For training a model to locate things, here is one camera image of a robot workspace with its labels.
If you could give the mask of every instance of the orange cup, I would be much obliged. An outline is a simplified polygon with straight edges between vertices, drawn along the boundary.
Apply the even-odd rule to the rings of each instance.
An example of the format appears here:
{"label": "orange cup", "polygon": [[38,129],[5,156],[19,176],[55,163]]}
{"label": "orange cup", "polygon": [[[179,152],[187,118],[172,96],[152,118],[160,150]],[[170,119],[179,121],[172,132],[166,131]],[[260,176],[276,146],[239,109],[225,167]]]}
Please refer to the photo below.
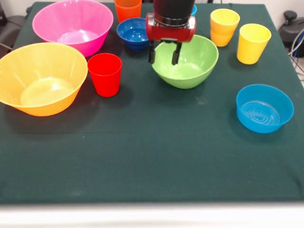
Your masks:
{"label": "orange cup", "polygon": [[210,36],[218,47],[226,46],[237,29],[240,16],[231,9],[216,9],[210,15]]}
{"label": "orange cup", "polygon": [[141,17],[142,0],[114,0],[114,2],[119,23]]}

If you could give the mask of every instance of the cup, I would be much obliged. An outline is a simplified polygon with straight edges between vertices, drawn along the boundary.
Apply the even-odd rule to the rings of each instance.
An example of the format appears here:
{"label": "cup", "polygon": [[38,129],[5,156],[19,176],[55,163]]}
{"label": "cup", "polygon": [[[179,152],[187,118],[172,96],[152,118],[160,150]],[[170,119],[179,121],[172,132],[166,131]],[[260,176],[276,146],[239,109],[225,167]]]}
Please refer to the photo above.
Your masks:
{"label": "cup", "polygon": [[210,36],[213,43],[218,47],[226,46],[240,21],[240,16],[230,9],[216,9],[210,15]]}
{"label": "cup", "polygon": [[271,38],[268,28],[259,24],[245,24],[239,30],[237,58],[244,64],[255,64]]}
{"label": "cup", "polygon": [[142,0],[114,0],[114,3],[119,23],[141,17]]}
{"label": "cup", "polygon": [[91,57],[87,64],[96,92],[102,97],[115,96],[119,91],[122,71],[120,58],[102,53]]}
{"label": "cup", "polygon": [[196,5],[193,6],[193,9],[192,9],[192,13],[191,13],[191,16],[195,16],[196,15],[196,11],[198,11],[198,8]]}

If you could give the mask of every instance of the yellow bowl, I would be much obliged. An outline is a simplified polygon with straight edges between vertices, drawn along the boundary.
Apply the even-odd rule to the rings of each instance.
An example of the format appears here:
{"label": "yellow bowl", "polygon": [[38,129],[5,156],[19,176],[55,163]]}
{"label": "yellow bowl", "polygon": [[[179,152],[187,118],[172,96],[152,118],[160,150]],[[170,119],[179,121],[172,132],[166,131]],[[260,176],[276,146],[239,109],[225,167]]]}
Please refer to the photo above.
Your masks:
{"label": "yellow bowl", "polygon": [[86,79],[87,62],[59,43],[18,48],[0,59],[0,102],[34,116],[67,109]]}

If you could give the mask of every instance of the plastic bowl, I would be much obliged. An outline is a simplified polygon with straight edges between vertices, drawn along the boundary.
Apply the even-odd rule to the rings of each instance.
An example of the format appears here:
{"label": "plastic bowl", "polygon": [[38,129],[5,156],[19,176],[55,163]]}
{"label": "plastic bowl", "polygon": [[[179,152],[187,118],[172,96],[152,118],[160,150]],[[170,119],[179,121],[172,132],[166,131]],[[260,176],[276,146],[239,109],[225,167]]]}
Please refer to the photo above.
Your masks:
{"label": "plastic bowl", "polygon": [[94,0],[63,0],[40,10],[34,32],[46,42],[70,45],[85,57],[97,52],[113,24],[113,14]]}
{"label": "plastic bowl", "polygon": [[193,9],[192,9],[192,13],[191,13],[191,16],[195,16],[196,15],[196,11],[198,10],[197,6],[194,5],[193,6]]}
{"label": "plastic bowl", "polygon": [[146,19],[144,18],[131,18],[123,21],[117,27],[117,34],[132,51],[143,51],[149,46]]}
{"label": "plastic bowl", "polygon": [[86,79],[87,62],[58,43],[20,47],[0,59],[0,102],[34,116],[62,112]]}
{"label": "plastic bowl", "polygon": [[152,65],[156,73],[170,85],[190,89],[202,83],[212,72],[219,58],[215,44],[206,37],[194,35],[192,41],[183,43],[179,62],[172,65],[176,44],[161,43],[155,50]]}
{"label": "plastic bowl", "polygon": [[237,117],[256,133],[272,133],[294,115],[294,105],[281,90],[263,84],[248,85],[237,95]]}

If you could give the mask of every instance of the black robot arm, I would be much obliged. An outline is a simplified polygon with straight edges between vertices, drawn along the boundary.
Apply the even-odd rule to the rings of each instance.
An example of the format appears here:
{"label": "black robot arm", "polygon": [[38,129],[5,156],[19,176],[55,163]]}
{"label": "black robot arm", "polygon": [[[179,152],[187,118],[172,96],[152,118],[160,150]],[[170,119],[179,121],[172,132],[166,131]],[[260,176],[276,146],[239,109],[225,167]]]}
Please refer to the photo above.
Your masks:
{"label": "black robot arm", "polygon": [[154,16],[166,26],[187,24],[195,0],[154,0]]}

